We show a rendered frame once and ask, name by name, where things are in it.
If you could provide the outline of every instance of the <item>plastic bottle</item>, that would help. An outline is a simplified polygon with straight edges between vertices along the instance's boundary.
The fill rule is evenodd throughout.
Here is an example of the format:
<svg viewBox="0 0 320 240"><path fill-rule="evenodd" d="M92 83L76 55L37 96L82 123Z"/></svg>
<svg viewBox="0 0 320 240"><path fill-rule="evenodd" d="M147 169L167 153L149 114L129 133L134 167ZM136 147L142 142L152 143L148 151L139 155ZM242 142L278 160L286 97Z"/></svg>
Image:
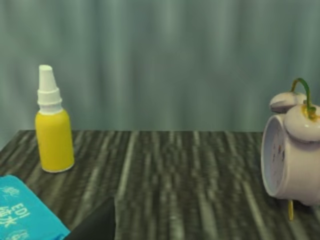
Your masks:
<svg viewBox="0 0 320 240"><path fill-rule="evenodd" d="M39 66L39 111L35 116L35 131L42 169L59 173L74 163L74 150L69 115L62 107L60 90L53 69Z"/></svg>

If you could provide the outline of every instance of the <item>white bottle cap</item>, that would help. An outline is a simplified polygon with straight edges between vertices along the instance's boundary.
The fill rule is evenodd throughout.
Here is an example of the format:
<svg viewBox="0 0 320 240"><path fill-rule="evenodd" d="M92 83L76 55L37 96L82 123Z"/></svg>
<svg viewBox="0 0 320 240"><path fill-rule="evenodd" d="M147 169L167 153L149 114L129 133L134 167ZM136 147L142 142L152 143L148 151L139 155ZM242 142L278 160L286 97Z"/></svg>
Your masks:
<svg viewBox="0 0 320 240"><path fill-rule="evenodd" d="M61 96L57 87L54 72L49 65L39 66L38 105L42 114L56 114L61 112Z"/></svg>

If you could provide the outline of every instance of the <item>dark wood grain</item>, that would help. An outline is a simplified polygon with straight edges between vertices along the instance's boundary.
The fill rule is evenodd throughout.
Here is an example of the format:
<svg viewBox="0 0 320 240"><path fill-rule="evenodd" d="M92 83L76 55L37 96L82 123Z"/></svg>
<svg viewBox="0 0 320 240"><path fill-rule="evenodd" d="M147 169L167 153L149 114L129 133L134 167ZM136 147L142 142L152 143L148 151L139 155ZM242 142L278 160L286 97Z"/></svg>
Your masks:
<svg viewBox="0 0 320 240"><path fill-rule="evenodd" d="M71 230L116 196L118 240L317 240L320 211L269 197L261 133L74 131L75 166L42 171L34 131L0 152L0 176L23 180Z"/></svg>

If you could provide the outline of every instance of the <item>clock handle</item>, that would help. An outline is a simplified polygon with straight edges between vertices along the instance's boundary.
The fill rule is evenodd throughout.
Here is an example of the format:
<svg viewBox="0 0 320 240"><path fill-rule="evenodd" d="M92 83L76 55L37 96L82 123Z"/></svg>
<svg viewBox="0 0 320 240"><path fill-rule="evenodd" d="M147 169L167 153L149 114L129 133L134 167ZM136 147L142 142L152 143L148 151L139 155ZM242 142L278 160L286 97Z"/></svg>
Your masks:
<svg viewBox="0 0 320 240"><path fill-rule="evenodd" d="M288 201L288 214L289 220L292 221L294 219L294 201L292 200Z"/></svg>

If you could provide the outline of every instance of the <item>gray curtain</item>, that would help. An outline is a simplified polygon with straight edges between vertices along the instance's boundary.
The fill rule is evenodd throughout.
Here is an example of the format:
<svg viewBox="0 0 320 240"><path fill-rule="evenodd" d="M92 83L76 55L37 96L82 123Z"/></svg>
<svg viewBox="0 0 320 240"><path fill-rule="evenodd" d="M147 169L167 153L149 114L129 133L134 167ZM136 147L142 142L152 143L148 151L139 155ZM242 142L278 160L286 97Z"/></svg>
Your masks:
<svg viewBox="0 0 320 240"><path fill-rule="evenodd" d="M74 129L262 131L295 77L319 102L319 25L316 0L0 0L0 148L39 64Z"/></svg>

